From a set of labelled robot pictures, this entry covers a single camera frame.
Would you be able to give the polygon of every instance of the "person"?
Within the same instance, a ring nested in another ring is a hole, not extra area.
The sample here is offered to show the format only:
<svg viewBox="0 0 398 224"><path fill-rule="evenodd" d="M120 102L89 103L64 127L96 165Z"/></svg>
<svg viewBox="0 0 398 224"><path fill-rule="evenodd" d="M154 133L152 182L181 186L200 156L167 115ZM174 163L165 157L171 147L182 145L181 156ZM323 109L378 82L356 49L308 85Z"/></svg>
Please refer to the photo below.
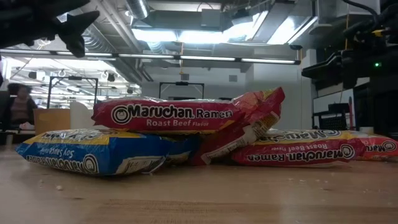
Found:
<svg viewBox="0 0 398 224"><path fill-rule="evenodd" d="M19 85L17 97L8 100L3 114L3 129L18 128L20 124L29 122L34 124L33 109L37 108L35 101L30 97L31 89L25 85Z"/></svg>

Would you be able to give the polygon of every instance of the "wooden table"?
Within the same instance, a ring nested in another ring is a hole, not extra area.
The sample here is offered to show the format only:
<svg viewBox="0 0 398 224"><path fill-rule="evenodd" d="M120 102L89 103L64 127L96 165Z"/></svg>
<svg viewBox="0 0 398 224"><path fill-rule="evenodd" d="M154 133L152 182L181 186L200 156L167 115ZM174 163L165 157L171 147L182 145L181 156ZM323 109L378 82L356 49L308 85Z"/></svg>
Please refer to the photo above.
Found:
<svg viewBox="0 0 398 224"><path fill-rule="evenodd" d="M94 178L0 149L0 199L3 224L398 223L398 164L171 167Z"/></svg>

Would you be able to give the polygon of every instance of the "red ramen package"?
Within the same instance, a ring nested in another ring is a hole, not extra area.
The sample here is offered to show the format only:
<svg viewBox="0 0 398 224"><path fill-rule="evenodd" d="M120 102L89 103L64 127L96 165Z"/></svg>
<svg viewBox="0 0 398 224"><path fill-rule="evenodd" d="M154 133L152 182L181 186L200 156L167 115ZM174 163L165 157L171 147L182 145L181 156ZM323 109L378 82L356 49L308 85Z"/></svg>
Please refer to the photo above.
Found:
<svg viewBox="0 0 398 224"><path fill-rule="evenodd" d="M246 93L231 101L182 100L167 101L149 97L108 100L94 106L95 125L129 129L140 133L210 134L234 123L242 114L261 127L260 112L273 105L271 96L276 91Z"/></svg>
<svg viewBox="0 0 398 224"><path fill-rule="evenodd" d="M250 96L241 100L240 108L245 111L237 122L208 135L200 149L190 158L191 165L207 165L212 159L228 155L235 149L247 146L266 135L266 132L278 122L280 118L280 105L284 100L281 88L272 91L250 93ZM250 110L259 99L256 110Z"/></svg>
<svg viewBox="0 0 398 224"><path fill-rule="evenodd" d="M398 159L398 142L384 136L369 135L357 131L350 131L365 145L365 152L357 160L391 161Z"/></svg>
<svg viewBox="0 0 398 224"><path fill-rule="evenodd" d="M246 166L330 167L362 156L364 144L344 131L269 131L231 155Z"/></svg>

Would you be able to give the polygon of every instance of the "overhead light fixture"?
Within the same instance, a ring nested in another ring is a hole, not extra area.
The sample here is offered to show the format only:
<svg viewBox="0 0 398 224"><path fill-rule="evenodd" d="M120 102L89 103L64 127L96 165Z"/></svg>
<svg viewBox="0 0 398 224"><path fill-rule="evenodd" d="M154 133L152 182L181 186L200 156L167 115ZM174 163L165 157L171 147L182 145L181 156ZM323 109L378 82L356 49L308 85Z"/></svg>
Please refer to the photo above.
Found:
<svg viewBox="0 0 398 224"><path fill-rule="evenodd" d="M173 55L119 54L121 58L173 59Z"/></svg>
<svg viewBox="0 0 398 224"><path fill-rule="evenodd" d="M253 27L252 29L248 32L246 35L246 40L251 40L259 30L261 24L264 22L268 15L268 11L263 11L260 13L257 13L256 15L253 16Z"/></svg>
<svg viewBox="0 0 398 224"><path fill-rule="evenodd" d="M27 50L30 55L34 55L38 50ZM52 54L57 55L59 52L53 51ZM194 55L154 55L154 54L119 54L113 53L115 58L148 58L148 59L174 59L174 60L209 60L219 62L247 62L247 63L282 63L299 65L299 60L278 60L273 58L240 58L240 57L207 57ZM82 77L67 77L68 80L82 80Z"/></svg>
<svg viewBox="0 0 398 224"><path fill-rule="evenodd" d="M177 36L172 30L140 30L132 29L137 40L146 42L177 41Z"/></svg>
<svg viewBox="0 0 398 224"><path fill-rule="evenodd" d="M221 62L233 62L235 58L232 57L206 57L206 56L189 56L189 55L181 55L182 60L212 60L212 61L221 61Z"/></svg>
<svg viewBox="0 0 398 224"><path fill-rule="evenodd" d="M300 37L306 30L308 30L312 24L314 24L318 20L318 17L315 16L314 18L310 19L310 21L304 25L303 28L299 29L299 31L287 42L288 44L293 43L298 37Z"/></svg>
<svg viewBox="0 0 398 224"><path fill-rule="evenodd" d="M187 44L219 44L225 43L228 39L222 32L210 31L183 31L178 41Z"/></svg>
<svg viewBox="0 0 398 224"><path fill-rule="evenodd" d="M98 58L98 57L88 57L87 60L104 60L104 61L116 61L116 58Z"/></svg>
<svg viewBox="0 0 398 224"><path fill-rule="evenodd" d="M264 58L242 58L242 62L251 63L279 63L279 64L296 64L295 60L278 60L278 59L264 59Z"/></svg>
<svg viewBox="0 0 398 224"><path fill-rule="evenodd" d="M294 20L289 16L275 31L267 44L285 44L295 34Z"/></svg>
<svg viewBox="0 0 398 224"><path fill-rule="evenodd" d="M9 53L9 54L31 54L31 50L16 50L16 49L1 49L1 53ZM36 50L35 54L37 55L49 55L51 52L49 50Z"/></svg>

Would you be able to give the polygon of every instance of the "maruchan ramen package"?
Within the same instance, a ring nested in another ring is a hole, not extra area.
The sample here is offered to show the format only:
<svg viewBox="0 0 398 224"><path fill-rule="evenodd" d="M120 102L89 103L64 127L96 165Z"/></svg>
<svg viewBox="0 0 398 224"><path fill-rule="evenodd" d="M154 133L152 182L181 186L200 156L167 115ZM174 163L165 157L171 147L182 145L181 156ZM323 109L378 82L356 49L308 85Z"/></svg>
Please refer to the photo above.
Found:
<svg viewBox="0 0 398 224"><path fill-rule="evenodd" d="M94 105L91 118L95 124L140 133L210 134L227 127L242 114L246 114L248 122L258 120L258 131L264 131L261 125L265 121L259 119L262 117L259 111L268 107L273 92L246 93L231 101L121 98Z"/></svg>
<svg viewBox="0 0 398 224"><path fill-rule="evenodd" d="M212 159L228 155L235 149L252 144L256 139L265 136L278 122L284 98L281 88L249 93L238 98L241 103L237 106L245 113L237 122L208 135L200 149L191 156L191 165L210 164Z"/></svg>
<svg viewBox="0 0 398 224"><path fill-rule="evenodd" d="M114 130L49 131L16 151L29 162L89 175L152 172L174 144L158 136Z"/></svg>
<svg viewBox="0 0 398 224"><path fill-rule="evenodd" d="M365 145L365 152L357 160L365 161L396 161L398 159L398 142L384 136L370 135L350 131Z"/></svg>
<svg viewBox="0 0 398 224"><path fill-rule="evenodd" d="M246 166L330 167L362 156L364 148L357 136L344 131L269 131L231 158Z"/></svg>

